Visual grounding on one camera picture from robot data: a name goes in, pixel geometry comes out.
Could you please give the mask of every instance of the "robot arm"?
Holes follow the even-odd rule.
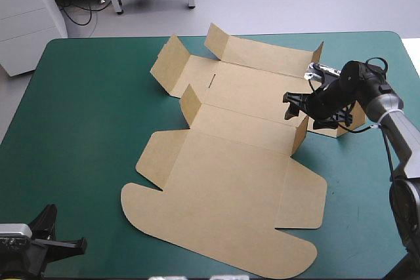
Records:
[[[285,93],[283,102],[290,103],[285,119],[303,111],[314,119],[315,129],[336,129],[340,122],[350,125],[351,104],[357,101],[361,105],[383,132],[392,173],[391,208],[402,242],[420,269],[420,132],[404,115],[403,101],[386,81],[386,61],[378,59],[384,62],[384,69],[369,64],[370,60],[350,61],[341,71],[311,64],[305,78],[322,85],[312,88],[311,94]],[[387,140],[399,159],[395,169]]]

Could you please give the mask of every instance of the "white floor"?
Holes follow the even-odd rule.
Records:
[[[419,0],[186,0],[124,1],[124,14],[112,6],[95,13],[84,27],[66,20],[70,37],[205,35],[210,22],[232,34],[324,31],[395,31],[401,38],[420,37]],[[71,9],[86,21],[88,12]],[[420,40],[407,40],[419,63]],[[0,71],[0,141],[30,80],[27,73],[10,78]]]

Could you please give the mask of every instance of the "unfolded cardboard box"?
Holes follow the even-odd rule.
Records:
[[[205,45],[220,60],[191,55],[176,36],[151,73],[180,98],[188,130],[155,132],[136,170],[162,191],[124,186],[121,204],[140,231],[263,277],[303,272],[315,246],[275,228],[318,228],[326,181],[292,158],[308,117],[284,119],[287,91],[314,52],[225,34],[211,25]]]

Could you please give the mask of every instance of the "green table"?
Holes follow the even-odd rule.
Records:
[[[336,68],[383,56],[405,113],[420,125],[420,80],[395,33],[244,37],[306,50],[325,41],[322,62]],[[181,39],[193,54],[213,56],[204,37]],[[121,210],[124,184],[152,185],[135,171],[150,135],[187,127],[178,99],[149,74],[166,40],[60,39],[45,49],[0,146],[0,222],[29,222],[47,203],[57,204],[58,238],[85,236],[89,246],[84,256],[51,264],[49,277],[245,273],[144,235]],[[308,133],[294,158],[329,185],[322,227],[289,231],[318,249],[300,277],[382,277],[405,252],[388,204],[380,132],[338,140]]]

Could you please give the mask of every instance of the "drawer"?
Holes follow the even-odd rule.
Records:
[[[0,19],[45,8],[43,0],[0,0]]]
[[[12,75],[34,70],[47,43],[61,38],[57,28],[34,32],[0,42],[0,64]]]
[[[0,42],[36,31],[52,28],[54,21],[47,9],[10,16],[0,20]]]

